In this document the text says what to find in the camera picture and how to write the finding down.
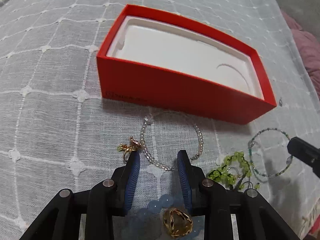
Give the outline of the white box insert tray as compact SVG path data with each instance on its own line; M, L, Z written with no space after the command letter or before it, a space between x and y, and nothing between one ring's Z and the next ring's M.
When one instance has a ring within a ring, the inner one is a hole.
M172 24L127 16L106 55L188 74L264 98L248 55Z

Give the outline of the mauve pink duvet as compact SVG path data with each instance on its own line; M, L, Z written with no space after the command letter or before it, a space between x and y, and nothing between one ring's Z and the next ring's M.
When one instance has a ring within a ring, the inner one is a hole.
M308 72L311 82L319 97L320 93L320 49L317 39L308 31L305 31L287 13L281 11L287 25L289 26L297 49L302 58L304 67Z

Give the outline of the red cardboard box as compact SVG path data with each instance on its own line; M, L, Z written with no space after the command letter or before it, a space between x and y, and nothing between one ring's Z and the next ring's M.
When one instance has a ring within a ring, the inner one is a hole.
M106 55L125 17L172 24L213 38L248 55L263 91L263 99L202 78L145 63ZM273 90L258 52L237 38L171 12L128 4L121 11L98 53L97 69L104 98L171 109L216 120L247 124L274 109Z

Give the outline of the grey grid bedspread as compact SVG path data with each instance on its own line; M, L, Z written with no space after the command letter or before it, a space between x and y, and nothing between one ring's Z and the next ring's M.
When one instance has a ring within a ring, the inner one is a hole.
M95 57L127 4L200 21L255 48L277 107L240 126L103 99ZM59 190L110 178L123 164L117 146L138 137L150 114L146 145L165 165L181 149L195 155L198 132L195 165L204 172L255 138L246 159L268 177L251 182L298 236L307 234L319 215L319 179L297 159L286 165L286 142L319 145L319 100L275 0L1 0L1 239L19 239Z

